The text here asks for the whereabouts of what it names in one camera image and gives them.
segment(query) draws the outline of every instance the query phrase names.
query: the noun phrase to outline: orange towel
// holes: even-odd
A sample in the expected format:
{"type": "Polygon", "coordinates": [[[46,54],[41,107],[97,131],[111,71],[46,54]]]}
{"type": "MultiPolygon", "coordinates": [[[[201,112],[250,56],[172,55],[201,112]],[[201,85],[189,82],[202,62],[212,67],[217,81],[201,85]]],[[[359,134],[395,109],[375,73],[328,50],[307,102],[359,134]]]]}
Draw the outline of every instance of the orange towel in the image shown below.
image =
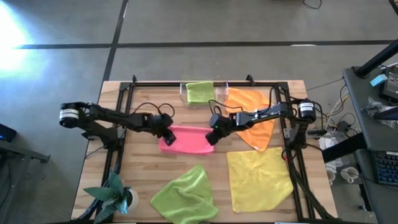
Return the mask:
{"type": "MultiPolygon", "coordinates": [[[[259,91],[228,89],[228,100],[225,105],[231,107],[242,106],[244,111],[253,112],[268,107],[269,100],[259,91]]],[[[239,112],[239,109],[226,108],[228,113],[239,112]]],[[[241,139],[255,150],[263,152],[271,140],[275,120],[255,124],[251,129],[236,132],[241,139]]]]}

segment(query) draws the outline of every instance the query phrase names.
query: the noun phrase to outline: plant pot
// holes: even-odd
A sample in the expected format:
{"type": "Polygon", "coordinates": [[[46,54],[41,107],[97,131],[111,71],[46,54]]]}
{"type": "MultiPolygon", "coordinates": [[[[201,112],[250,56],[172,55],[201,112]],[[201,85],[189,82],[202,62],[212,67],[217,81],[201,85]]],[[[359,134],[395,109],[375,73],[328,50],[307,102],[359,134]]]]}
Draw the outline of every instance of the plant pot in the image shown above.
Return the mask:
{"type": "Polygon", "coordinates": [[[129,209],[135,209],[139,201],[138,193],[133,189],[130,189],[129,193],[130,197],[127,199],[127,204],[129,205],[129,209]]]}

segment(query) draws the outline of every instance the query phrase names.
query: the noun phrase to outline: blue object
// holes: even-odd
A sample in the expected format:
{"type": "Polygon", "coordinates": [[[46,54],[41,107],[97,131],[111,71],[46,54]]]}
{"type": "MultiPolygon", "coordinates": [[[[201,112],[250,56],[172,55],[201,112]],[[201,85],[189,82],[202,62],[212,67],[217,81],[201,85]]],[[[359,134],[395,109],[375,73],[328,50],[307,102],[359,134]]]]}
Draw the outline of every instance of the blue object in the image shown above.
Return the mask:
{"type": "Polygon", "coordinates": [[[380,184],[398,186],[398,153],[376,152],[373,156],[376,163],[378,182],[380,184]]]}
{"type": "Polygon", "coordinates": [[[385,74],[381,74],[381,75],[378,75],[376,78],[374,78],[372,81],[371,81],[371,85],[373,86],[373,87],[375,87],[375,86],[377,86],[377,85],[380,85],[380,84],[382,84],[384,81],[386,81],[387,80],[387,77],[386,77],[386,75],[385,74]]]}

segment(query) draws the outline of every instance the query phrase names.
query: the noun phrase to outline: computer keyboard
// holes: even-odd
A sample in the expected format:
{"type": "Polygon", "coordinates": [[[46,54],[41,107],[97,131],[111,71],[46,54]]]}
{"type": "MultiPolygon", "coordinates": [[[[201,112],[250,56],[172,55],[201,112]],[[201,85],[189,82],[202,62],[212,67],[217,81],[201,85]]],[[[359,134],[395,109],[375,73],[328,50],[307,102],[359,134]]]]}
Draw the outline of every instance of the computer keyboard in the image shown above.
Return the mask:
{"type": "Polygon", "coordinates": [[[398,186],[398,155],[373,152],[376,175],[380,184],[398,186]]]}

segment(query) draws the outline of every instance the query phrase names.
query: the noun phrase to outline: yellow towel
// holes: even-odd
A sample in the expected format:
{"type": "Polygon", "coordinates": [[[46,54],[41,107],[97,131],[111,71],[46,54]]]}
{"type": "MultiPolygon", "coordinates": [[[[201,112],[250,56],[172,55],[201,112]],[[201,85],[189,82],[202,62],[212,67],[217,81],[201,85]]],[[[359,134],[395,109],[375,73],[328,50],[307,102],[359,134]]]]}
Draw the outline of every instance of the yellow towel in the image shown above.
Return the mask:
{"type": "Polygon", "coordinates": [[[272,210],[292,193],[292,181],[281,153],[281,147],[265,152],[227,152],[234,212],[272,210]]]}
{"type": "MultiPolygon", "coordinates": [[[[231,107],[242,106],[244,111],[253,112],[255,109],[268,107],[269,100],[259,91],[228,89],[228,100],[225,105],[231,107]]],[[[239,112],[239,109],[226,108],[229,113],[239,112]]],[[[255,150],[263,152],[271,140],[275,120],[255,124],[252,128],[236,132],[241,139],[255,150]]]]}

